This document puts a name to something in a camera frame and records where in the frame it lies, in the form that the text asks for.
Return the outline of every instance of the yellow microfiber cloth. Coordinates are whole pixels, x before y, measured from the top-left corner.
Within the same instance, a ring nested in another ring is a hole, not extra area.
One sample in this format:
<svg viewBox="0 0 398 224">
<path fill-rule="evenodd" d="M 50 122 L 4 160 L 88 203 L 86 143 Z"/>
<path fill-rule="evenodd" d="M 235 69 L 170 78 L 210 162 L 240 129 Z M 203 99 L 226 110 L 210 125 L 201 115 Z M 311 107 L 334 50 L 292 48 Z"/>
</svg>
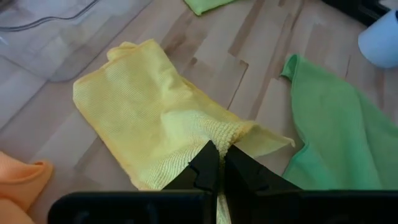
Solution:
<svg viewBox="0 0 398 224">
<path fill-rule="evenodd" d="M 260 156 L 292 143 L 209 99 L 153 40 L 125 42 L 108 59 L 75 82 L 73 100 L 139 190 L 164 188 L 209 140 L 221 158 L 232 144 Z M 217 219 L 229 222 L 224 197 Z"/>
</svg>

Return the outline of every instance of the cloth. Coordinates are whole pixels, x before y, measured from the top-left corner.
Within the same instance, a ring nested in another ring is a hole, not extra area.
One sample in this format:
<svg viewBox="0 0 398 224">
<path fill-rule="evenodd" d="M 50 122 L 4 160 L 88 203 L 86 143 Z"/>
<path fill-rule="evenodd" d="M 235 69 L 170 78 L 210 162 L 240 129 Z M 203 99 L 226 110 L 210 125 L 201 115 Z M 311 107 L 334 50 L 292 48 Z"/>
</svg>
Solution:
<svg viewBox="0 0 398 224">
<path fill-rule="evenodd" d="M 75 82 L 73 100 L 139 190 L 164 188 L 209 140 L 222 158 L 236 142 L 252 156 L 292 143 L 209 99 L 153 40 L 125 42 L 108 59 Z M 225 198 L 218 203 L 218 223 L 228 223 Z"/>
<path fill-rule="evenodd" d="M 0 223 L 31 224 L 26 211 L 43 190 L 53 170 L 46 161 L 29 165 L 0 152 Z"/>
<path fill-rule="evenodd" d="M 298 55 L 282 75 L 305 144 L 284 178 L 303 189 L 398 189 L 398 129 L 375 105 Z"/>
<path fill-rule="evenodd" d="M 191 10 L 198 16 L 216 7 L 231 3 L 235 0 L 184 0 Z"/>
</svg>

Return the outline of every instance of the wooden floor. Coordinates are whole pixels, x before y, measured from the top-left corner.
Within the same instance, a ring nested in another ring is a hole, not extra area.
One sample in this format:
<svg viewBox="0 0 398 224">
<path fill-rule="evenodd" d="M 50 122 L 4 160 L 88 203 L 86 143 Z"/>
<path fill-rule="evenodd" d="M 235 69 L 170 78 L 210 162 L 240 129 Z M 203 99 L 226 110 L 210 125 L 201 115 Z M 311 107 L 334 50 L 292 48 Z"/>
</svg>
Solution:
<svg viewBox="0 0 398 224">
<path fill-rule="evenodd" d="M 384 71 L 361 55 L 358 22 L 319 0 L 240 0 L 195 16 L 182 0 L 154 0 L 82 75 L 106 62 L 121 42 L 155 39 L 177 70 L 244 119 L 296 139 L 290 84 L 279 78 L 288 55 L 300 53 L 345 79 L 398 124 L 398 70 Z M 135 190 L 72 102 L 74 80 L 49 83 L 0 58 L 0 147 L 24 162 L 55 164 L 30 214 L 45 223 L 61 195 L 77 190 Z M 283 173 L 295 149 L 260 160 Z"/>
</svg>

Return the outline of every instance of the white bottle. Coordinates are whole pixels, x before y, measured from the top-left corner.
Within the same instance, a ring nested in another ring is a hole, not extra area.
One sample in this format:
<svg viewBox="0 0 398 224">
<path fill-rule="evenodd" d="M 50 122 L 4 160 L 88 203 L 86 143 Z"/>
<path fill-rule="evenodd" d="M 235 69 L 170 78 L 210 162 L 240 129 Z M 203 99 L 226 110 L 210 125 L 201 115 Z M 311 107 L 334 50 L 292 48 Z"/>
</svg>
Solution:
<svg viewBox="0 0 398 224">
<path fill-rule="evenodd" d="M 398 11 L 391 10 L 358 37 L 361 53 L 381 68 L 398 67 Z"/>
</svg>

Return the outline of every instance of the light green cloth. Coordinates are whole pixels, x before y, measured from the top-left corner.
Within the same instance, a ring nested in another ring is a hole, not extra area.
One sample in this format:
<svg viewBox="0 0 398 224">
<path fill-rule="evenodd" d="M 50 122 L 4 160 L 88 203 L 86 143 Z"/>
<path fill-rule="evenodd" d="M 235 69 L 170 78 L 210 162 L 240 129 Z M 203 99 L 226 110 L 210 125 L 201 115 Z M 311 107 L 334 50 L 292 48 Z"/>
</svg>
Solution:
<svg viewBox="0 0 398 224">
<path fill-rule="evenodd" d="M 349 83 L 293 55 L 292 109 L 305 146 L 284 178 L 303 189 L 398 189 L 398 128 Z"/>
<path fill-rule="evenodd" d="M 191 10 L 198 16 L 202 13 L 214 9 L 218 6 L 222 6 L 233 2 L 235 0 L 184 0 Z"/>
</svg>

